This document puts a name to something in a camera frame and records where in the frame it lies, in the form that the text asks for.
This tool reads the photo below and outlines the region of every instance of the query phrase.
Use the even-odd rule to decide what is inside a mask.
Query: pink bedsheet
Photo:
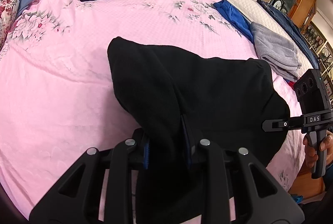
[[[139,127],[113,93],[107,47],[114,37],[203,58],[257,58],[211,8],[217,1],[35,0],[24,11],[0,53],[0,182],[24,216],[87,148],[114,147]],[[272,74],[299,116],[294,91]],[[237,77],[230,83],[242,85]],[[303,160],[302,134],[290,131],[268,170],[287,190]]]

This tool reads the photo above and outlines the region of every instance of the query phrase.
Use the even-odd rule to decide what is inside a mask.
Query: floral fabric
[[[0,0],[0,50],[19,7],[19,0]]]

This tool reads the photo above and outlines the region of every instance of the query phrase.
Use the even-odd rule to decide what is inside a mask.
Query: silver screw
[[[201,139],[200,144],[202,146],[208,146],[208,145],[210,145],[210,141],[209,141],[209,139],[204,138],[204,139]]]
[[[242,155],[247,155],[249,153],[248,149],[242,147],[238,149],[238,152]]]
[[[129,139],[125,140],[125,144],[127,146],[133,146],[135,144],[135,140],[132,138],[129,138]]]
[[[87,154],[89,154],[89,155],[94,155],[96,153],[97,153],[97,149],[94,147],[91,147],[87,150]]]

